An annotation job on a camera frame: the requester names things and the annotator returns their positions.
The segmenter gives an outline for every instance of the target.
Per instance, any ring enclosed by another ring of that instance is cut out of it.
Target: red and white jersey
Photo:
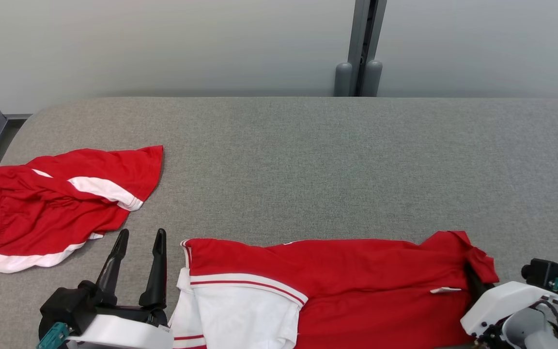
[[[51,267],[119,228],[157,186],[162,152],[80,149],[0,166],[0,272]]]
[[[305,240],[273,247],[185,240],[171,318],[175,349],[429,349],[471,340],[470,263],[498,282],[494,261],[465,232],[420,245]]]

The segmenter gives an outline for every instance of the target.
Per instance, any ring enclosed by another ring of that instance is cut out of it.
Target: gray table
[[[192,237],[421,242],[462,229],[503,281],[520,281],[531,258],[558,261],[558,100],[91,99],[31,117],[2,165],[158,143],[161,182],[125,224],[122,303],[144,290],[159,227],[169,234],[168,313],[184,264],[177,244]],[[35,345],[40,305],[93,280],[116,235],[57,267],[0,274],[0,349]]]

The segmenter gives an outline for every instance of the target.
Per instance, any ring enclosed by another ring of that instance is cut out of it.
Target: clothing tag
[[[462,291],[461,288],[452,288],[452,287],[439,287],[435,289],[431,289],[430,293],[447,293],[447,292],[456,292]]]

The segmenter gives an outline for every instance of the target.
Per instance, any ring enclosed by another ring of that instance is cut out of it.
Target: white side panel
[[[108,95],[332,95],[353,0],[0,0],[0,110]]]
[[[558,1],[388,0],[379,96],[558,97]]]

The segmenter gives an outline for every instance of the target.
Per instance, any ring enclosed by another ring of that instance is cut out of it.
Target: red garment
[[[157,186],[162,152],[80,149],[0,166],[0,272],[51,267],[120,227]]]
[[[473,247],[460,231],[437,232],[421,245],[373,239],[305,240],[262,248],[195,238],[183,241],[183,247],[188,281],[179,280],[179,287],[182,283],[182,289],[188,287],[193,296],[199,287],[252,287],[281,294],[299,307],[304,304],[298,314],[297,336],[294,333],[297,349],[462,345],[471,340],[460,324],[471,301],[465,264],[471,264],[483,283],[498,282],[492,258]],[[437,292],[441,287],[457,290]],[[208,291],[201,296],[190,304],[199,304],[203,328],[204,323],[220,319],[204,318],[208,307],[203,302],[215,300]],[[180,312],[184,317],[199,316],[191,313],[190,306]],[[177,308],[172,321],[178,313]],[[217,309],[217,314],[228,313]],[[213,336],[221,335],[215,324],[208,329]],[[174,328],[174,347],[202,344],[182,339],[208,337],[195,331],[205,330]],[[279,340],[291,340],[286,331],[282,330]],[[209,349],[219,339],[206,338]]]

